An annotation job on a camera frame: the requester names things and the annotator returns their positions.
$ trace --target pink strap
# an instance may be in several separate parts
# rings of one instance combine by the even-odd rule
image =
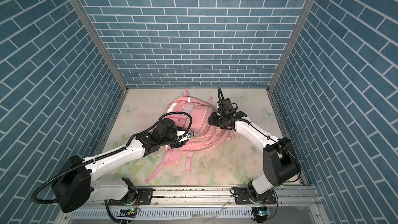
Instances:
[[[188,88],[185,88],[185,92],[182,93],[182,96],[189,96]]]
[[[164,162],[162,162],[161,164],[159,164],[159,166],[155,169],[155,171],[152,172],[152,174],[151,174],[149,177],[145,178],[144,182],[145,182],[145,183],[150,182],[154,177],[156,177],[156,175],[157,175],[166,165],[167,165],[167,164],[164,163]]]
[[[193,152],[188,152],[187,162],[185,163],[185,171],[191,172],[191,161],[192,161]]]

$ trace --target robotic arm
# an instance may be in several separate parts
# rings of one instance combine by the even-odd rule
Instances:
[[[250,199],[253,202],[262,201],[267,191],[300,173],[292,142],[288,138],[281,139],[266,132],[253,123],[244,112],[236,112],[238,107],[233,108],[230,99],[224,99],[220,88],[218,98],[218,112],[210,116],[209,124],[234,130],[263,150],[263,174],[248,184]],[[175,122],[164,118],[172,114],[184,114],[190,118],[187,130],[180,130]],[[162,115],[150,128],[132,135],[124,146],[83,159],[77,155],[70,157],[60,173],[43,183],[32,194],[31,200],[39,204],[59,203],[63,212],[71,212],[87,201],[124,199],[127,204],[132,203],[137,198],[137,189],[128,178],[117,181],[97,179],[126,162],[158,151],[161,146],[181,147],[190,138],[195,137],[194,133],[189,131],[191,123],[192,117],[188,113],[169,112]],[[37,195],[50,184],[57,199],[38,199]]]

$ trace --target brick wallpaper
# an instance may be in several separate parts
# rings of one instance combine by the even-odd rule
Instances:
[[[0,223],[53,223],[31,193],[93,153],[120,87],[67,0],[0,0],[0,80]]]
[[[266,87],[305,0],[81,0],[129,87]]]
[[[275,88],[331,223],[398,223],[398,0],[316,0]]]

